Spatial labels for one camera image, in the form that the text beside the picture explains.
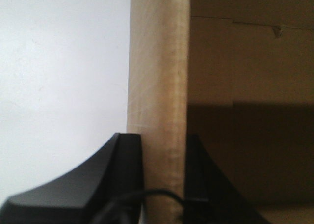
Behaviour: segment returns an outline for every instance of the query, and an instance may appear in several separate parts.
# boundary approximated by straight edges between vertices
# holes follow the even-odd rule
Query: black curved piece
[[[1,224],[87,224],[109,200],[143,189],[140,135],[114,134],[74,170],[33,190],[11,196]],[[128,207],[132,223],[140,203]]]
[[[231,184],[197,135],[188,135],[186,144],[185,199],[206,223],[270,224]]]

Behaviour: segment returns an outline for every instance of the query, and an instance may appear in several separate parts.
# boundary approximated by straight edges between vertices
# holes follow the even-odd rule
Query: brown cardboard
[[[189,0],[131,0],[129,133],[140,133],[145,188],[183,196]],[[181,208],[149,198],[148,223],[174,224]]]
[[[191,0],[191,15],[314,28],[314,0]]]

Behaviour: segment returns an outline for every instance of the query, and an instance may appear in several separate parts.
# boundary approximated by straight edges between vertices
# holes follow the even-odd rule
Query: white wall
[[[0,205],[125,132],[130,0],[0,0]]]

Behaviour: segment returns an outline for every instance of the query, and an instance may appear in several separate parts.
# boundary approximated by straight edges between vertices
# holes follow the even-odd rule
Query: black cable
[[[108,224],[113,220],[119,220],[121,224],[131,224],[126,207],[134,204],[135,202],[143,201],[147,196],[160,195],[172,198],[180,204],[185,211],[193,213],[196,219],[202,220],[206,223],[206,219],[204,217],[200,216],[195,210],[187,206],[184,200],[175,193],[165,189],[150,189],[130,192],[113,199],[95,215],[89,224]]]

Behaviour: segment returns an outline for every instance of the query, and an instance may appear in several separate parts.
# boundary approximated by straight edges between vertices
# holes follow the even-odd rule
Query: cardboard surface
[[[314,28],[314,0],[191,0],[191,15]]]
[[[255,203],[314,200],[314,32],[192,18],[188,131]]]
[[[140,133],[145,188],[183,195],[189,0],[131,0],[129,133]],[[172,200],[147,200],[147,223],[180,222]]]

